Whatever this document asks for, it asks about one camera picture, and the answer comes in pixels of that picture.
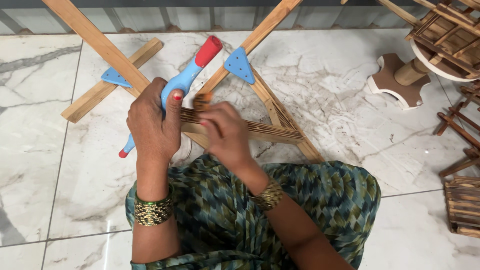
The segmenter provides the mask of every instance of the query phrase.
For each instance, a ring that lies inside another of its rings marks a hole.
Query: woman
[[[170,93],[163,120],[166,83],[155,78],[128,112],[138,153],[126,198],[133,269],[359,267],[380,202],[373,176],[339,161],[261,168],[227,102],[199,114],[211,155],[169,169],[183,92]]]

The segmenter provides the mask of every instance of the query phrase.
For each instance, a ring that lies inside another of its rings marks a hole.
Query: white marble floor
[[[409,111],[366,86],[380,55],[414,57],[403,40],[407,33],[275,31],[249,59],[327,160],[362,166],[377,177],[383,198],[360,269],[478,269],[480,239],[449,232],[438,177],[464,158],[468,144],[451,129],[433,134],[440,123],[436,113],[461,99],[458,84],[431,74],[432,83],[421,92],[424,104]],[[176,75],[208,34],[108,38],[127,56],[159,38],[163,49],[140,68],[152,80]],[[214,34],[224,50],[195,80],[192,93],[249,32]],[[107,68],[78,36],[0,37],[2,269],[129,269],[132,233],[124,197],[136,177],[135,152],[124,160],[117,153],[129,133],[125,118],[133,97],[118,88],[77,124],[60,116]],[[270,121],[260,99],[233,75],[219,85],[215,99],[232,102],[245,119]],[[472,103],[465,114],[480,122],[476,108]],[[184,140],[182,147],[189,143]],[[250,146],[260,163],[306,162],[296,147],[256,141]],[[189,157],[175,164],[201,152],[193,143]]]

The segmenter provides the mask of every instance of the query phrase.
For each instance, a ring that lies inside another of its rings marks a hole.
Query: woman's left hand
[[[162,116],[160,94],[167,82],[153,79],[128,111],[127,125],[137,147],[138,160],[168,165],[180,148],[180,110],[183,91],[174,89],[167,98],[167,112]]]

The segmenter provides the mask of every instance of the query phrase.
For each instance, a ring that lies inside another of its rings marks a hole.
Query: gold bangle
[[[280,184],[278,184],[272,177],[269,176],[268,178],[267,187],[260,194],[254,196],[249,191],[250,198],[262,211],[272,210],[283,197],[283,190]]]
[[[173,213],[173,191],[172,184],[169,184],[168,197],[156,202],[142,201],[135,192],[134,216],[137,222],[143,226],[156,226],[166,222]]]

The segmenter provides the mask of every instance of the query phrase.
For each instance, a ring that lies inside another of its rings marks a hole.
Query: patterned dress
[[[266,164],[263,169],[357,269],[380,204],[375,177],[339,161]],[[184,255],[132,263],[132,269],[296,269],[246,187],[215,157],[201,155],[188,166],[170,168],[168,176],[175,186],[174,214]],[[132,227],[135,191],[136,183],[125,203]]]

